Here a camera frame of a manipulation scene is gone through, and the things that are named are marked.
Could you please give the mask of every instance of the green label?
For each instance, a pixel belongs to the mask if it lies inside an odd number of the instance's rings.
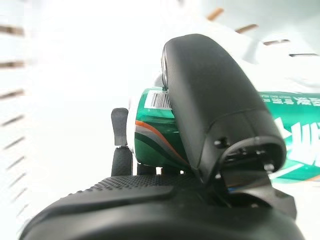
[[[287,147],[285,165],[270,178],[281,183],[315,181],[320,175],[320,93],[260,92],[260,96]],[[161,87],[146,89],[136,120],[135,152],[141,163],[188,167],[168,92]]]
[[[271,175],[294,182],[320,175],[320,93],[260,92],[287,148],[284,167]]]

